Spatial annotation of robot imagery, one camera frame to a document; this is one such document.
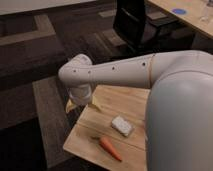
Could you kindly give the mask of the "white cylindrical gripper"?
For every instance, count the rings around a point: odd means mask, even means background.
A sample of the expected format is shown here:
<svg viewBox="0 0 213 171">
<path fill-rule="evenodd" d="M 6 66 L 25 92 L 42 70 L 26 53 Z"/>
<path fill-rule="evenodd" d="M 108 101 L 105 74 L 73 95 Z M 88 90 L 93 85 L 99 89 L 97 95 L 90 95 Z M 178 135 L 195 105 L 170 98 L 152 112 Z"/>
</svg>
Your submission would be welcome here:
<svg viewBox="0 0 213 171">
<path fill-rule="evenodd" d="M 65 112 L 69 113 L 77 107 L 77 105 L 84 106 L 89 103 L 89 106 L 101 110 L 101 105 L 96 97 L 92 98 L 92 89 L 89 84 L 80 85 L 77 87 L 71 87 L 69 89 L 69 97 L 71 100 L 67 101 L 65 106 Z"/>
</svg>

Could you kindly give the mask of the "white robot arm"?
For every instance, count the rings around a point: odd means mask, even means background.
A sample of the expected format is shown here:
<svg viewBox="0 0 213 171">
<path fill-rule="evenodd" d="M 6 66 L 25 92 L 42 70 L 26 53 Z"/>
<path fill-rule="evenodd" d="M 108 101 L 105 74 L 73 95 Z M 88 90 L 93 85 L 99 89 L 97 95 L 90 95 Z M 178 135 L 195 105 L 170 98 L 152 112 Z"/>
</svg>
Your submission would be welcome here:
<svg viewBox="0 0 213 171">
<path fill-rule="evenodd" d="M 148 171 L 213 171 L 213 55 L 151 53 L 94 65 L 78 54 L 58 76 L 70 100 L 85 105 L 94 85 L 146 88 Z"/>
</svg>

